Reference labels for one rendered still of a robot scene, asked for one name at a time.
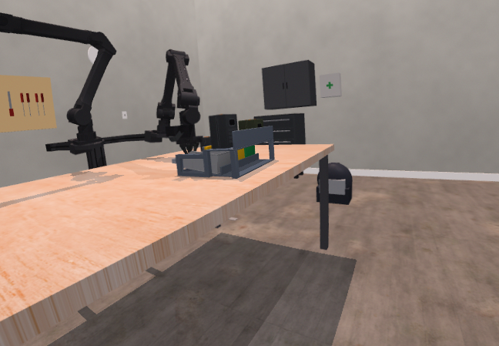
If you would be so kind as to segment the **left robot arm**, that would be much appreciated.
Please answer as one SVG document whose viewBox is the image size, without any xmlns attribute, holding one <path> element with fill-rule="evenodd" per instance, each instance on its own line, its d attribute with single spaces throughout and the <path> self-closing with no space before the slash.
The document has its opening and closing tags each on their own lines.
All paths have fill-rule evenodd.
<svg viewBox="0 0 499 346">
<path fill-rule="evenodd" d="M 200 113 L 197 107 L 199 106 L 200 97 L 197 96 L 196 90 L 189 81 L 186 69 L 186 66 L 189 64 L 189 56 L 185 52 L 170 50 L 166 51 L 166 62 L 169 63 L 164 94 L 162 101 L 158 102 L 156 110 L 156 118 L 161 120 L 159 120 L 157 130 L 153 130 L 152 132 L 166 134 L 171 142 L 175 142 L 178 141 L 179 138 L 190 138 L 195 136 L 193 124 L 200 120 Z M 172 104 L 175 80 L 178 86 L 177 108 L 185 109 L 179 112 L 180 124 L 183 124 L 183 126 L 170 126 L 170 120 L 174 119 L 176 108 L 176 105 Z M 192 125 L 185 125 L 184 123 L 191 123 Z"/>
</svg>

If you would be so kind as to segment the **green open bin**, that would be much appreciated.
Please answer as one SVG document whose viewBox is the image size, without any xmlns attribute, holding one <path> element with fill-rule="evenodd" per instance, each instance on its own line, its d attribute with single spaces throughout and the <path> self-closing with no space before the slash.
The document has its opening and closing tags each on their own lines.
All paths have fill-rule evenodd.
<svg viewBox="0 0 499 346">
<path fill-rule="evenodd" d="M 248 156 L 252 156 L 253 154 L 256 154 L 255 153 L 255 145 L 244 148 L 244 154 L 245 154 L 245 158 Z"/>
</svg>

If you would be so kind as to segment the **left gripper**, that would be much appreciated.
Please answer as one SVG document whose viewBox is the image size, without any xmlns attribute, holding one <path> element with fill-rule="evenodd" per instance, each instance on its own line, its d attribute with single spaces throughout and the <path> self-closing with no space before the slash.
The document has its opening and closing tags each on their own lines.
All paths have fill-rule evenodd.
<svg viewBox="0 0 499 346">
<path fill-rule="evenodd" d="M 191 147 L 192 147 L 192 151 L 197 151 L 199 143 L 202 142 L 202 139 L 203 139 L 203 136 L 190 137 L 190 138 L 179 138 L 178 141 L 176 141 L 176 144 L 179 144 L 179 146 L 183 150 L 183 152 L 185 154 L 188 154 L 191 152 Z M 194 148 L 193 148 L 193 146 L 194 146 Z"/>
</svg>

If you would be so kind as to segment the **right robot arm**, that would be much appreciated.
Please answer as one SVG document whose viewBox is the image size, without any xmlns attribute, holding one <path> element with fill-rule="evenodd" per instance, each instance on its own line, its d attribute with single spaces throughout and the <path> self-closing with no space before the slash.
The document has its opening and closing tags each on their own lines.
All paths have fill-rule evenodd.
<svg viewBox="0 0 499 346">
<path fill-rule="evenodd" d="M 5 31 L 5 29 L 8 29 Z M 92 101 L 99 87 L 105 69 L 110 59 L 116 54 L 116 49 L 102 32 L 92 32 L 69 28 L 61 25 L 53 25 L 45 22 L 37 22 L 25 18 L 13 16 L 0 12 L 0 32 L 35 35 L 51 39 L 61 39 L 71 42 L 90 44 L 98 49 L 98 54 L 90 70 L 85 85 L 77 99 L 74 107 L 67 112 L 69 123 L 78 126 L 77 139 L 73 144 L 81 146 L 89 143 L 102 141 L 102 137 L 96 136 L 93 131 Z M 102 45 L 102 46 L 100 46 Z M 91 121 L 91 122 L 90 122 Z M 80 127 L 83 125 L 84 127 Z"/>
</svg>

